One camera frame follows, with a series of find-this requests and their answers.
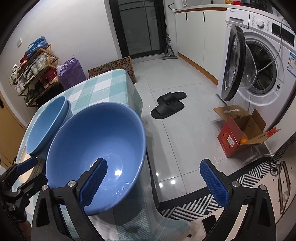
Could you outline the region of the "large cream plate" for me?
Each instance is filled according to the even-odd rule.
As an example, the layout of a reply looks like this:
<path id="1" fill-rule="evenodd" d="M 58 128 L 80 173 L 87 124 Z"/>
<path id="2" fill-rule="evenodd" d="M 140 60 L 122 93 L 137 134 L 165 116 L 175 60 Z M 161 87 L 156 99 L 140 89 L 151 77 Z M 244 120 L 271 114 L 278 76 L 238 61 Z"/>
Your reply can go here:
<path id="1" fill-rule="evenodd" d="M 23 152 L 22 152 L 22 155 L 21 155 L 21 158 L 20 158 L 20 164 L 23 163 L 24 161 L 26 161 L 29 158 L 30 158 L 30 155 L 27 154 L 26 149 L 23 149 Z M 36 166 L 32 167 L 27 172 L 25 172 L 25 173 L 23 173 L 22 175 L 19 176 L 18 180 L 20 181 L 20 183 L 23 184 L 23 183 L 27 182 L 29 179 L 36 176 L 37 174 L 44 172 L 46 160 L 37 158 L 37 161 L 38 161 L 38 163 L 37 163 Z"/>

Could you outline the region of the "medium blue bowl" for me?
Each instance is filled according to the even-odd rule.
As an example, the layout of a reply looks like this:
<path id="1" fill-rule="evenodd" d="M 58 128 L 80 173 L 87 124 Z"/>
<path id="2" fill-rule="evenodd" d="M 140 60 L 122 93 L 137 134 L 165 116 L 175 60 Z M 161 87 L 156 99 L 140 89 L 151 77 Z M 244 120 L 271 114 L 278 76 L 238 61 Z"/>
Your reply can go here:
<path id="1" fill-rule="evenodd" d="M 26 152 L 45 160 L 58 130 L 73 116 L 71 103 L 65 96 L 53 100 L 34 123 L 26 144 Z"/>

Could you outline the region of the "large blue bowl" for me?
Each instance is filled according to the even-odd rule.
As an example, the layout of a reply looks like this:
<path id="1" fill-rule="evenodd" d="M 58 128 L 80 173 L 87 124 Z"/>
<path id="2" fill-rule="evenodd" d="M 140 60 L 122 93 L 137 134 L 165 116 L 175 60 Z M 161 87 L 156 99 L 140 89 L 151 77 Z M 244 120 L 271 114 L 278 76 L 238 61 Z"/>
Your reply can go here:
<path id="1" fill-rule="evenodd" d="M 51 143 L 46 176 L 51 188 L 77 181 L 98 158 L 107 161 L 107 173 L 90 205 L 88 216 L 118 205 L 142 171 L 146 138 L 142 120 L 131 108 L 115 102 L 89 106 L 71 117 Z"/>

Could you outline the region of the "white kitchen cabinets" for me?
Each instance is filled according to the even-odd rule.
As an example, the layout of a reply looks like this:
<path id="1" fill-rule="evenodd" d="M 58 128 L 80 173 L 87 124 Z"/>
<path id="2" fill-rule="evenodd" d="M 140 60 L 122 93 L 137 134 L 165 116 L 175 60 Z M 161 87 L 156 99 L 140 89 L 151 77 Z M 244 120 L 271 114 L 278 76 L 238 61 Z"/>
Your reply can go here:
<path id="1" fill-rule="evenodd" d="M 218 84 L 226 35 L 226 7 L 201 7 L 175 13 L 178 55 Z"/>

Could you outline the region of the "wooden door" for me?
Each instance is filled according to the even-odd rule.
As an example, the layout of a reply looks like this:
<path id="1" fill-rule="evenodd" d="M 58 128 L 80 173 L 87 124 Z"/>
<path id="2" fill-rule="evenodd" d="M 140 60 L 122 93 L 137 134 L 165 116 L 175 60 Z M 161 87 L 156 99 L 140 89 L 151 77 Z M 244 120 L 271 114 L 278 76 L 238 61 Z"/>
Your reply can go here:
<path id="1" fill-rule="evenodd" d="M 14 164 L 16 160 L 26 129 L 24 129 L 23 126 L 18 122 L 6 104 L 2 94 L 0 117 L 1 166 L 7 170 Z"/>

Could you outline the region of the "red cardboard box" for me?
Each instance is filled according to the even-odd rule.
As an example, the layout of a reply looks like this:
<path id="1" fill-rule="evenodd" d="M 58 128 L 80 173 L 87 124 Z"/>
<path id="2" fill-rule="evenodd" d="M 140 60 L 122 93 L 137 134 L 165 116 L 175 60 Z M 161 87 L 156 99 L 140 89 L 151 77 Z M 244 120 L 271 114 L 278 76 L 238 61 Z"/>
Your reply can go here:
<path id="1" fill-rule="evenodd" d="M 256 109 L 249 114 L 241 106 L 230 105 L 213 111 L 225 121 L 217 139 L 227 158 L 250 146 L 262 144 L 279 131 L 274 127 L 265 132 L 266 123 Z"/>

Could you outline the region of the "teal checked tablecloth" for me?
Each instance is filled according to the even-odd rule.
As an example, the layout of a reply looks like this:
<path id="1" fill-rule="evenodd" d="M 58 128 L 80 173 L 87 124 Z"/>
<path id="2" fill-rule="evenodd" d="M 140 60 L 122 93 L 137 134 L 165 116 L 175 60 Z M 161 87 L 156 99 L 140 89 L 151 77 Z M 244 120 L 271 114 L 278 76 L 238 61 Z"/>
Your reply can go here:
<path id="1" fill-rule="evenodd" d="M 156 209 L 142 100 L 124 70 L 66 90 L 33 116 L 20 153 L 46 160 L 27 208 L 32 240 L 178 240 L 190 224 Z"/>

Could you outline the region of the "wooden shoe rack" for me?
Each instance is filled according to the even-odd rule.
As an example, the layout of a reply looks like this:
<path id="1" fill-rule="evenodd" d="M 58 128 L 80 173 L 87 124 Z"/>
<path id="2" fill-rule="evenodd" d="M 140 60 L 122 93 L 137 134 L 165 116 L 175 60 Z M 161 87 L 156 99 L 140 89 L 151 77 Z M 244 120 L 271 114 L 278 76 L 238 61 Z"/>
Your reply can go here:
<path id="1" fill-rule="evenodd" d="M 15 87 L 19 97 L 23 97 L 27 107 L 38 106 L 36 102 L 60 84 L 58 62 L 59 58 L 48 44 L 38 49 L 29 60 L 22 59 L 19 65 L 13 66 L 9 84 Z"/>

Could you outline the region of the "black slipper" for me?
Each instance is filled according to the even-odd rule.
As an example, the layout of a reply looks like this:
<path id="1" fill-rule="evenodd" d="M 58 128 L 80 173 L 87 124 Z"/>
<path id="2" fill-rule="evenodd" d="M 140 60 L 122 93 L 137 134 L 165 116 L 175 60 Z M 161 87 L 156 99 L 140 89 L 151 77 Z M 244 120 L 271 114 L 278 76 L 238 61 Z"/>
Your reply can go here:
<path id="1" fill-rule="evenodd" d="M 178 92 L 168 92 L 162 96 L 160 96 L 157 99 L 158 104 L 171 104 L 174 103 L 176 101 L 180 101 L 182 99 L 185 99 L 187 97 L 187 95 L 182 92 L 182 91 L 178 91 Z"/>
<path id="2" fill-rule="evenodd" d="M 185 105 L 180 101 L 173 102 L 171 104 L 166 104 L 163 102 L 151 111 L 151 116 L 157 120 L 162 120 L 172 116 L 184 108 Z"/>

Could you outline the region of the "black slipper far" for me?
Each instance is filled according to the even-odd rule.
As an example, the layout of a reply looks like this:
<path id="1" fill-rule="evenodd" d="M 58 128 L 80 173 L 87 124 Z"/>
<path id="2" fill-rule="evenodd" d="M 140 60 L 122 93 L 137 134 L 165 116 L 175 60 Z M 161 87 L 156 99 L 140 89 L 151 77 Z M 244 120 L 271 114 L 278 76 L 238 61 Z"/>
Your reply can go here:
<path id="1" fill-rule="evenodd" d="M 185 99 L 187 97 L 187 95 L 182 92 L 182 91 L 178 91 L 178 92 L 168 92 L 162 96 L 160 96 L 157 99 L 158 104 L 171 104 L 174 103 L 176 101 L 180 101 L 182 99 Z"/>

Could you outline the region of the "purple plastic bag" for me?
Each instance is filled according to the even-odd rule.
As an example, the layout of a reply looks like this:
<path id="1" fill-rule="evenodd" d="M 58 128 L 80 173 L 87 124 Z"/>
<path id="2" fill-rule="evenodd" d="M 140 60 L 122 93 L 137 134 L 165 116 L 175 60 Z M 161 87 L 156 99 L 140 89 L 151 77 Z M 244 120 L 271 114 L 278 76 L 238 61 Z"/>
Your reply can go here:
<path id="1" fill-rule="evenodd" d="M 74 56 L 64 64 L 57 66 L 57 75 L 65 90 L 86 80 L 82 66 Z"/>

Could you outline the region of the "patterned cardboard box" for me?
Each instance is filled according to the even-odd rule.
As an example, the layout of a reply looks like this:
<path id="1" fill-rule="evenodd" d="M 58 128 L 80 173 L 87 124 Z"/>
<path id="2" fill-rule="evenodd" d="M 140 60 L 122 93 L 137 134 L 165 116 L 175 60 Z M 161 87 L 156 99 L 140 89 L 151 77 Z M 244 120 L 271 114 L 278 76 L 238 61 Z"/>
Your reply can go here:
<path id="1" fill-rule="evenodd" d="M 118 70 L 118 69 L 125 70 L 134 84 L 137 82 L 133 65 L 132 65 L 132 59 L 130 56 L 117 59 L 109 63 L 105 63 L 101 66 L 92 68 L 88 70 L 88 75 L 89 75 L 89 78 L 91 78 L 91 77 L 95 77 L 97 75 L 106 73 L 108 71 Z"/>

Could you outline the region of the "white washing machine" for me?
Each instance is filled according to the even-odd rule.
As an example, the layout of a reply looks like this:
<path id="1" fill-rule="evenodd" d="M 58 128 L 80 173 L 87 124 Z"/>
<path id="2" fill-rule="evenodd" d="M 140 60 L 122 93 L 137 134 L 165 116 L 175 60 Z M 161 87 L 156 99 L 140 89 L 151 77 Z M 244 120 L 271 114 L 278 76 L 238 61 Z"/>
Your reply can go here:
<path id="1" fill-rule="evenodd" d="M 281 18 L 243 9 L 226 11 L 226 40 L 217 94 L 226 106 L 256 109 L 275 154 L 295 133 L 295 33 Z"/>

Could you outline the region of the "vacuum mop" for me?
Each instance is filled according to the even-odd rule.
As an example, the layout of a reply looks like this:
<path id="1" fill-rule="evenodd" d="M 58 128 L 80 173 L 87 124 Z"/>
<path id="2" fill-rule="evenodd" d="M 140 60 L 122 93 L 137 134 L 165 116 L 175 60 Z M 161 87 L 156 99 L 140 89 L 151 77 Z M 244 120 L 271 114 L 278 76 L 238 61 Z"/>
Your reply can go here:
<path id="1" fill-rule="evenodd" d="M 164 56 L 162 56 L 162 60 L 169 60 L 169 59 L 177 59 L 178 56 L 175 55 L 172 47 L 171 47 L 171 40 L 169 34 L 166 34 L 166 48 L 164 52 Z"/>

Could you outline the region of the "black glass door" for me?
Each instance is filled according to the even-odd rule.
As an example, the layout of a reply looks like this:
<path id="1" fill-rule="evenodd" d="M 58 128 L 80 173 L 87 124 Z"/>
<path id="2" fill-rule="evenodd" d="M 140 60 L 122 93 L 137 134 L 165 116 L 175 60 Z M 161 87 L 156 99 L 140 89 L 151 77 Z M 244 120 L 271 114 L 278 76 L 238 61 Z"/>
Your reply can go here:
<path id="1" fill-rule="evenodd" d="M 109 6 L 123 57 L 164 53 L 167 31 L 163 1 L 113 0 Z"/>

